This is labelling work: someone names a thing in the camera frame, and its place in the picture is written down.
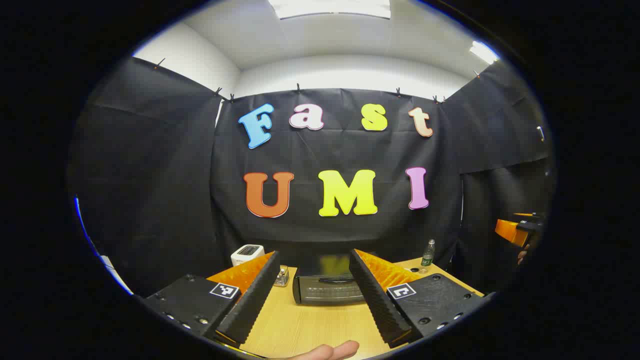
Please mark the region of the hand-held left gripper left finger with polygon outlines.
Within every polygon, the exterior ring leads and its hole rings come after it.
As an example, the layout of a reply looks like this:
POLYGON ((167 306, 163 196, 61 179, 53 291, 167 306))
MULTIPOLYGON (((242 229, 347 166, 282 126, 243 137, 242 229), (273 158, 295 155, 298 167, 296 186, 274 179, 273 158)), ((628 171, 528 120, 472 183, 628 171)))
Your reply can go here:
POLYGON ((270 251, 208 278, 184 275, 144 299, 144 305, 186 330, 232 347, 244 344, 279 272, 270 251))

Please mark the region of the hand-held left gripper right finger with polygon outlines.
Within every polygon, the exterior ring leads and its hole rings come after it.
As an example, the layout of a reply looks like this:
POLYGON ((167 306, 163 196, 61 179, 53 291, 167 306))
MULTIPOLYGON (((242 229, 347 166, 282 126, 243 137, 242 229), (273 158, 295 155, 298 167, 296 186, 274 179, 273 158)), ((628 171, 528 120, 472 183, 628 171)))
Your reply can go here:
POLYGON ((349 270, 390 348, 434 337, 492 300, 444 273, 422 276, 359 249, 349 270))

